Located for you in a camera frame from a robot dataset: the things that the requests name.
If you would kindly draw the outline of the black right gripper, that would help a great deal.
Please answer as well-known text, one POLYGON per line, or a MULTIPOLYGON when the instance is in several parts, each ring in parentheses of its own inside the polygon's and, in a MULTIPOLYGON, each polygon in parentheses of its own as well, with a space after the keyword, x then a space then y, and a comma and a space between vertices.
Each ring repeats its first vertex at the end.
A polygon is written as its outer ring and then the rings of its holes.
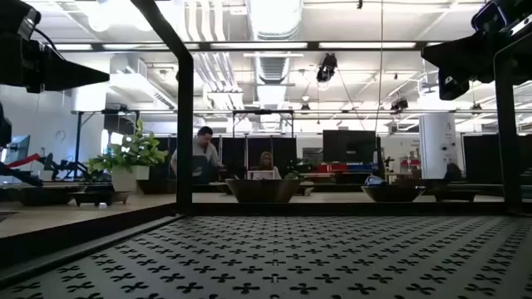
POLYGON ((496 52, 517 38, 517 26, 524 29, 531 15, 532 0, 488 0, 470 20, 472 35, 424 47, 421 57, 438 68, 439 97, 454 100, 470 81, 492 82, 496 52))

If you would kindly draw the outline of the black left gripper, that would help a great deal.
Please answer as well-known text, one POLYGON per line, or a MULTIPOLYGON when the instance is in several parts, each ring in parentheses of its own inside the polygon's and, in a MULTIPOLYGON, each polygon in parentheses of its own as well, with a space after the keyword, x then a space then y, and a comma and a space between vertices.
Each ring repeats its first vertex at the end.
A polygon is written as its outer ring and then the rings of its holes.
POLYGON ((83 66, 31 39, 42 15, 22 0, 0 0, 0 85, 29 93, 64 91, 110 80, 107 72, 83 66))

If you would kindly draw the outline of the black rounded square mini plate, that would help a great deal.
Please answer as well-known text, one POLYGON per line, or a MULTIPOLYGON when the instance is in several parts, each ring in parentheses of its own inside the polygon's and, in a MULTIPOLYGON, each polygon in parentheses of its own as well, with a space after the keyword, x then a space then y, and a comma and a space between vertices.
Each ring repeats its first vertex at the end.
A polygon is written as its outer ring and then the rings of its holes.
POLYGON ((370 199, 378 203, 413 202, 426 191, 424 187, 401 187, 390 184, 362 186, 361 189, 370 199))
POLYGON ((443 190, 438 190, 434 192, 434 197, 437 202, 444 202, 444 201, 473 202, 476 195, 477 195, 476 191, 470 191, 470 190, 443 189, 443 190))

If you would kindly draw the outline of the white round pillar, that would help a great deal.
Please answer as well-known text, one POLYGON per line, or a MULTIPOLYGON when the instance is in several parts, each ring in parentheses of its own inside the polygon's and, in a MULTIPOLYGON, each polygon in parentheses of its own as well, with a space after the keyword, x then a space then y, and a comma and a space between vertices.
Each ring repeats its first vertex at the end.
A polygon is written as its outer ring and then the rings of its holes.
POLYGON ((457 164, 456 123, 452 113, 422 115, 419 119, 421 177, 443 179, 448 164, 457 164))

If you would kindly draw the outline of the grey computer monitor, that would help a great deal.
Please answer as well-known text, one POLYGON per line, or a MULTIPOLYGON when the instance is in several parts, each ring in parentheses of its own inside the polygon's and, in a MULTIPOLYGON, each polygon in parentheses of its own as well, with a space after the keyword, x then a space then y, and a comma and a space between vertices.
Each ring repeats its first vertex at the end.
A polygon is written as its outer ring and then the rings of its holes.
POLYGON ((4 164, 10 164, 25 159, 28 155, 30 138, 30 135, 13 136, 7 148, 2 151, 1 161, 4 164))

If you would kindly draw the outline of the black partition panel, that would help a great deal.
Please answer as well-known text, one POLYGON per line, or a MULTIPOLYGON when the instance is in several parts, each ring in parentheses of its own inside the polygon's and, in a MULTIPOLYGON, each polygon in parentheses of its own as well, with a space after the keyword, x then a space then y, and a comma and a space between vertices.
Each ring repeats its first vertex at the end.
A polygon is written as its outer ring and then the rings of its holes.
MULTIPOLYGON (((515 167, 521 184, 532 184, 532 135, 519 135, 515 167)), ((465 176, 473 183, 501 184, 500 143, 497 134, 466 135, 463 138, 465 176)))

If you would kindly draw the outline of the black chair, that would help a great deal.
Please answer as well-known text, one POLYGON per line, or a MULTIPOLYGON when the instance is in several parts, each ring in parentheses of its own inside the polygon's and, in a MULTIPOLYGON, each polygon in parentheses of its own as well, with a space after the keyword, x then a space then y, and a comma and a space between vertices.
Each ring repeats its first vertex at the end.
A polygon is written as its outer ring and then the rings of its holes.
POLYGON ((446 173, 444 175, 446 181, 459 181, 462 179, 462 172, 459 166, 455 163, 449 163, 446 166, 446 173))

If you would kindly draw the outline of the green plant in white pot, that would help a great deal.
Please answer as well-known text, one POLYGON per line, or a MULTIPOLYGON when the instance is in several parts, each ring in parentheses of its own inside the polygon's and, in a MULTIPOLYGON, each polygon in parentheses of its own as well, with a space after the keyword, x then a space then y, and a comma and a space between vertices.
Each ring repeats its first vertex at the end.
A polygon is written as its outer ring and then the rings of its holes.
POLYGON ((89 160, 88 173, 108 173, 115 192, 136 192, 138 181, 150 177, 150 167, 162 164, 168 155, 158 148, 155 134, 144 135, 143 129, 138 120, 132 135, 124 135, 120 144, 110 144, 106 153, 89 160))

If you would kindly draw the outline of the large black monitor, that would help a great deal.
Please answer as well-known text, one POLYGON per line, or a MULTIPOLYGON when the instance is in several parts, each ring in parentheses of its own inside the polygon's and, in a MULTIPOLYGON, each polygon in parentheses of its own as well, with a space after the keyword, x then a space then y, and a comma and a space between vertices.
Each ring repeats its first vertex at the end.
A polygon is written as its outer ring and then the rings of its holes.
POLYGON ((371 163, 376 150, 376 134, 368 130, 324 130, 323 161, 371 163))

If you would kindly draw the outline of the white ceiling pipe bundle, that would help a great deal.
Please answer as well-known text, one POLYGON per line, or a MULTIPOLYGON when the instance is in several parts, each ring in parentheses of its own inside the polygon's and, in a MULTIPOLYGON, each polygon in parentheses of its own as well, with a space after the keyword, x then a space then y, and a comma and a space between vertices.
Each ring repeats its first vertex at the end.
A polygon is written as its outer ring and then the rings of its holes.
MULTIPOLYGON (((191 42, 225 42, 223 0, 185 0, 186 29, 191 42)), ((244 107, 228 52, 196 52, 196 73, 203 82, 204 98, 218 110, 244 107)))

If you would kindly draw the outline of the person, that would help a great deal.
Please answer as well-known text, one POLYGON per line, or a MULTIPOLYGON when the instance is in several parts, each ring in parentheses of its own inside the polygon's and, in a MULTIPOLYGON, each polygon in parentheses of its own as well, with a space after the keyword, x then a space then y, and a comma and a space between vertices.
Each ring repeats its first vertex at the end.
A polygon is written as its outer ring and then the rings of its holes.
POLYGON ((192 141, 192 179, 193 184, 209 184, 215 170, 222 169, 218 150, 211 143, 213 130, 201 127, 192 141))
POLYGON ((273 165, 273 156, 270 152, 263 152, 259 158, 259 165, 251 170, 274 170, 275 179, 282 178, 278 168, 273 165))

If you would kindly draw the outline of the black perforated metal tray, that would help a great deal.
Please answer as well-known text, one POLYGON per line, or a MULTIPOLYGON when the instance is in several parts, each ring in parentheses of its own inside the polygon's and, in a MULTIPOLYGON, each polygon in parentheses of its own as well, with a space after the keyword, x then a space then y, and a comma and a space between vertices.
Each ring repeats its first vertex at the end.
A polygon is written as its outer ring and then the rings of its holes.
POLYGON ((0 299, 532 299, 532 206, 194 203, 79 223, 0 299))

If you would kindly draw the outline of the black metal rig frame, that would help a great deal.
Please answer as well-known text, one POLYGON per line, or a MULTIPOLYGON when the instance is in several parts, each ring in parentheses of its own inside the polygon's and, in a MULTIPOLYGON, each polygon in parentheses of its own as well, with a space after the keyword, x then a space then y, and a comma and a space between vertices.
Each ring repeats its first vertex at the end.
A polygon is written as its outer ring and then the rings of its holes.
POLYGON ((140 119, 138 110, 122 108, 73 111, 72 114, 76 116, 74 179, 86 176, 89 159, 110 152, 111 145, 120 145, 125 135, 133 135, 140 119))

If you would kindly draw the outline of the white rectangular air duct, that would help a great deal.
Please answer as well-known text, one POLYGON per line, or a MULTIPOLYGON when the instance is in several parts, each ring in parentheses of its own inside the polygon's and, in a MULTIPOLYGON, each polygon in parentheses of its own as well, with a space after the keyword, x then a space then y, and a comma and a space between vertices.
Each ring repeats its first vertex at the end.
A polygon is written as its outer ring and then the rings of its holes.
POLYGON ((108 95, 134 110, 174 110, 176 100, 150 75, 148 65, 136 54, 111 58, 108 95))

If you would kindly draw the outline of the silver ceiling air duct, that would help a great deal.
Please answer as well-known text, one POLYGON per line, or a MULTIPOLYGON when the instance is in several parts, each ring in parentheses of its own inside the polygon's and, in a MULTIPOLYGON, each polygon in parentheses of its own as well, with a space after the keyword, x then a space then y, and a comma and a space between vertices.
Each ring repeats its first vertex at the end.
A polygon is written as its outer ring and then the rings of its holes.
MULTIPOLYGON (((259 42, 297 39, 303 0, 246 0, 249 30, 259 42)), ((259 53, 254 58, 256 96, 266 110, 281 110, 285 102, 290 59, 286 52, 259 53)))

